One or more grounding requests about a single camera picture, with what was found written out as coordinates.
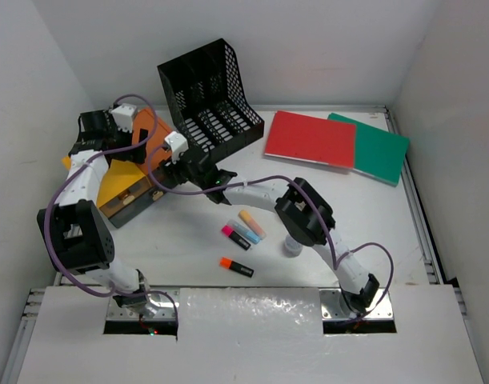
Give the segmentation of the light orange highlighter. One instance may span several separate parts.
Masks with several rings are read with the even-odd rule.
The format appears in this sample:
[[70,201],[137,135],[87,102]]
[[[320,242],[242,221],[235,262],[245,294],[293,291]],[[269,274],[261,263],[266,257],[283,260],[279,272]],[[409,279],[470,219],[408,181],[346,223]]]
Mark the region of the light orange highlighter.
[[255,219],[246,211],[240,210],[238,216],[260,239],[265,239],[267,234],[264,229],[255,221]]

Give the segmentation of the pink highlighter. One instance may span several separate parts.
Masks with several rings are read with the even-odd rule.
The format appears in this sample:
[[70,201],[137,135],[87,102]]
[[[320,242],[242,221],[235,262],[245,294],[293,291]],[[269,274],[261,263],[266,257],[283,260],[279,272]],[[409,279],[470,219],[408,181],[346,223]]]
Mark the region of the pink highlighter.
[[249,250],[251,248],[251,244],[230,226],[224,226],[221,231],[227,238],[229,238],[240,248],[244,250]]

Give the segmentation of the blue highlighter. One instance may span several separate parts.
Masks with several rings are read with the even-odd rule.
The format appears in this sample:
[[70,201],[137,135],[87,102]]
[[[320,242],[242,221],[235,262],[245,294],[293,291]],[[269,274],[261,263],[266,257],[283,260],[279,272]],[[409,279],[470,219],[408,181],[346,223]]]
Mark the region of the blue highlighter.
[[229,220],[227,222],[227,225],[252,244],[256,245],[259,244],[259,242],[261,241],[261,238],[255,232],[241,225],[233,219]]

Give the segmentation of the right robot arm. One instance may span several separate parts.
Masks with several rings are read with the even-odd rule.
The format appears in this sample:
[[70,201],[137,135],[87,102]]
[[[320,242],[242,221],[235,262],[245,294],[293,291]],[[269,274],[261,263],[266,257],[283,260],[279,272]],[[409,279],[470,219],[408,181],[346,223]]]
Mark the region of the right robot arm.
[[238,181],[235,172],[219,169],[210,155],[198,148],[174,150],[163,144],[158,149],[169,154],[160,164],[167,180],[175,185],[190,182],[199,188],[191,192],[173,190],[155,179],[159,189],[185,196],[203,194],[215,204],[249,206],[276,214],[293,240],[313,249],[331,268],[349,311],[365,315],[379,290],[379,281],[343,243],[335,229],[332,208],[307,180],[273,175]]

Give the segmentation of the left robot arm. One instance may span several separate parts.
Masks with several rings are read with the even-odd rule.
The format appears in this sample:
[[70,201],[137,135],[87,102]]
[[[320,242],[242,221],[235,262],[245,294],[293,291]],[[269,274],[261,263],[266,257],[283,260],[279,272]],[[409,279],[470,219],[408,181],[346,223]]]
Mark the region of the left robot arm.
[[115,255],[114,242],[96,205],[102,180],[121,154],[143,160],[142,142],[134,142],[130,127],[120,128],[110,110],[84,112],[78,118],[78,137],[69,158],[67,180],[49,205],[37,215],[54,268],[88,294],[100,296],[77,277],[86,275],[105,286],[121,308],[141,316],[149,306],[146,279]]

